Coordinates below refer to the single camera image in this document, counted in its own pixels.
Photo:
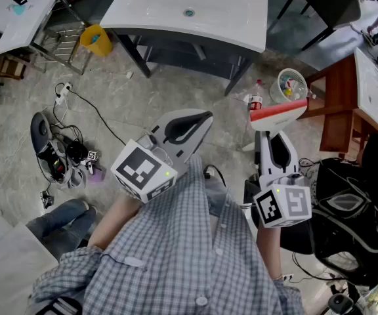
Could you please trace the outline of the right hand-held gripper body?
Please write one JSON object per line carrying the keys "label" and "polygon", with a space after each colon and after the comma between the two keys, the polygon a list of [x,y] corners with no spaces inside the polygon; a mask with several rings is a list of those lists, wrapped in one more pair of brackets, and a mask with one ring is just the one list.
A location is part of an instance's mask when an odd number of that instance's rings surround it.
{"label": "right hand-held gripper body", "polygon": [[300,173],[273,180],[253,196],[253,203],[265,228],[293,226],[312,216],[308,179]]}

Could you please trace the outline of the white squeegee red blade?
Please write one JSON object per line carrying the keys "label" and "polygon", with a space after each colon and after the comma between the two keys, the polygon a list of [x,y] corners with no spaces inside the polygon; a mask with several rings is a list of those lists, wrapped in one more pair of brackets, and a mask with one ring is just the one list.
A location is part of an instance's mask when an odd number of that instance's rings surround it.
{"label": "white squeegee red blade", "polygon": [[258,132],[269,133],[274,138],[292,121],[301,117],[307,109],[307,99],[277,104],[249,112],[252,128]]}

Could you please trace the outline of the person's left forearm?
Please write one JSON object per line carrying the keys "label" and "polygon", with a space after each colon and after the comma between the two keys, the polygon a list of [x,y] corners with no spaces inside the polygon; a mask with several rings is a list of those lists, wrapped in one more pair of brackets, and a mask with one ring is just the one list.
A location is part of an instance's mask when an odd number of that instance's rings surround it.
{"label": "person's left forearm", "polygon": [[96,226],[87,246],[105,250],[142,205],[140,200],[120,194]]}

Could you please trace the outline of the spare hand-held gripper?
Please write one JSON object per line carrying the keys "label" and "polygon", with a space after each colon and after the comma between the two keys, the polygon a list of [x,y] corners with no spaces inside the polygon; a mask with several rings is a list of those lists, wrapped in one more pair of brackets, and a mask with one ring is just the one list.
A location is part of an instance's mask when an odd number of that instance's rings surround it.
{"label": "spare hand-held gripper", "polygon": [[96,172],[100,172],[101,169],[96,165],[98,161],[98,152],[95,150],[88,150],[79,161],[80,165],[83,165],[90,176],[94,176]]}

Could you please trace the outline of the person's blue jeans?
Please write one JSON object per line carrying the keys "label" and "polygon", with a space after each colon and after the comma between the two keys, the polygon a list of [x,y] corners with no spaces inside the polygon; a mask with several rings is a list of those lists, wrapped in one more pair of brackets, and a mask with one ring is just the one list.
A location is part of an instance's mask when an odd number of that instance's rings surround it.
{"label": "person's blue jeans", "polygon": [[209,214],[214,217],[220,217],[225,207],[228,190],[221,179],[212,177],[209,174],[206,174],[204,177]]}

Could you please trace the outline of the black backpack white trim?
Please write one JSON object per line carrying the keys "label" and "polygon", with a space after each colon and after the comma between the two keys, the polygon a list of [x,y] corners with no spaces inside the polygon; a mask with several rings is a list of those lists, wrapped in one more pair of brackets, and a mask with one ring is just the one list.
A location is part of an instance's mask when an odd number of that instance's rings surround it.
{"label": "black backpack white trim", "polygon": [[356,161],[301,161],[311,184],[312,217],[282,229],[282,248],[314,255],[354,285],[376,286],[378,134],[370,135]]}

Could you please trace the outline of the plastic bottle red label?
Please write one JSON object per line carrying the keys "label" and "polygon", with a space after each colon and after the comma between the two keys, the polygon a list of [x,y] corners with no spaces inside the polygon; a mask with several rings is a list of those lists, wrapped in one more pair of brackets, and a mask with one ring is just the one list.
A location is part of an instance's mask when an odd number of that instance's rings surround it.
{"label": "plastic bottle red label", "polygon": [[260,110],[263,105],[263,83],[258,79],[249,91],[247,97],[249,111]]}

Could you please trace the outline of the brown wooden cabinet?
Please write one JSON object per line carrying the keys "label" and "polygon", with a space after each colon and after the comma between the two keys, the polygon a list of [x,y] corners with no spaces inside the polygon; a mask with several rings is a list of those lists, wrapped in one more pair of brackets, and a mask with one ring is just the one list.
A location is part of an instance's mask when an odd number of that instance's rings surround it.
{"label": "brown wooden cabinet", "polygon": [[347,158],[350,143],[364,147],[368,136],[378,133],[378,127],[358,109],[358,88],[354,53],[306,79],[307,85],[325,79],[325,96],[321,107],[308,101],[306,112],[300,117],[324,117],[320,142],[321,152],[332,152]]}

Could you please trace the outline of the person's plaid shirt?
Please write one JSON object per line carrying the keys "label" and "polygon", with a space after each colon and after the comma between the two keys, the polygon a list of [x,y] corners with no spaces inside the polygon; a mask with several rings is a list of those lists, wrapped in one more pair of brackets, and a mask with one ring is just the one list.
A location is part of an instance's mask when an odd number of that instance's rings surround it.
{"label": "person's plaid shirt", "polygon": [[304,315],[273,280],[241,207],[209,214],[199,156],[101,250],[82,247],[33,285],[27,315]]}

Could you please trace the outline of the white washbasin table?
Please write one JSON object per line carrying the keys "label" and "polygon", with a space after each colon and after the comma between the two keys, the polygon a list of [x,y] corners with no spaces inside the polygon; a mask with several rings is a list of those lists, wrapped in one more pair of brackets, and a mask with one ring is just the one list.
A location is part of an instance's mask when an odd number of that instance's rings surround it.
{"label": "white washbasin table", "polygon": [[267,18],[268,0],[113,0],[100,25],[146,77],[151,63],[174,66],[226,79],[229,93],[264,52]]}

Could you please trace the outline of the white countertop washbasin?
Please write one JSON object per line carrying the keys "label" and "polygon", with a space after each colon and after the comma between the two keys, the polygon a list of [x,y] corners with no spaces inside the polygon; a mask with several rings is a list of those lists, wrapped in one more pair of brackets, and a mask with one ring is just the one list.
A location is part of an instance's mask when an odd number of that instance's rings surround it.
{"label": "white countertop washbasin", "polygon": [[359,49],[354,50],[358,109],[378,127],[378,68]]}

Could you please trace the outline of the yellow waste bin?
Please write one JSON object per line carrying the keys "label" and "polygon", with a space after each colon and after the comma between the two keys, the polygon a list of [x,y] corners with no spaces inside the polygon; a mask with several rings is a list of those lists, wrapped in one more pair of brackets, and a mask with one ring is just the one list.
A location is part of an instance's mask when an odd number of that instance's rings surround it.
{"label": "yellow waste bin", "polygon": [[107,56],[113,50],[113,45],[108,34],[98,24],[85,29],[80,36],[80,45],[97,56]]}

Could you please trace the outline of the white side table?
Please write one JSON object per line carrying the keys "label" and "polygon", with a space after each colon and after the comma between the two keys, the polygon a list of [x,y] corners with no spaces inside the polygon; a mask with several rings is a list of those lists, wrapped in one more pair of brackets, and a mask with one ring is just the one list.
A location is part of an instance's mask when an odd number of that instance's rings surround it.
{"label": "white side table", "polygon": [[0,215],[0,315],[24,315],[36,279],[57,264],[26,225]]}

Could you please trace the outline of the wooden crate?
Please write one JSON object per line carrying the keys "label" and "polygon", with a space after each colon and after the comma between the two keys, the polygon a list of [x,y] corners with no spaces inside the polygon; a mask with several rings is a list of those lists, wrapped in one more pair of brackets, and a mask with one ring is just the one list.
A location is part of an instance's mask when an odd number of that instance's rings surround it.
{"label": "wooden crate", "polygon": [[26,66],[16,57],[0,54],[0,77],[21,80]]}

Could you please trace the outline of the white washbasin on steel frame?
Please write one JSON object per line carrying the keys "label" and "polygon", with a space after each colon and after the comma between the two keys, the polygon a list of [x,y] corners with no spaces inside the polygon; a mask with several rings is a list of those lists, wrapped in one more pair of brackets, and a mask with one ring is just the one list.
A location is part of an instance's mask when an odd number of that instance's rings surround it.
{"label": "white washbasin on steel frame", "polygon": [[83,68],[79,69],[71,64],[79,45],[79,36],[76,37],[70,54],[59,54],[53,50],[48,51],[35,40],[39,32],[44,30],[53,7],[59,1],[81,23],[83,30],[90,25],[67,0],[27,0],[26,4],[22,5],[23,12],[21,14],[14,12],[14,8],[11,6],[15,3],[13,0],[0,0],[0,33],[2,33],[0,55],[11,54],[18,49],[27,50],[40,54],[48,62],[58,62],[79,75],[83,74]]}

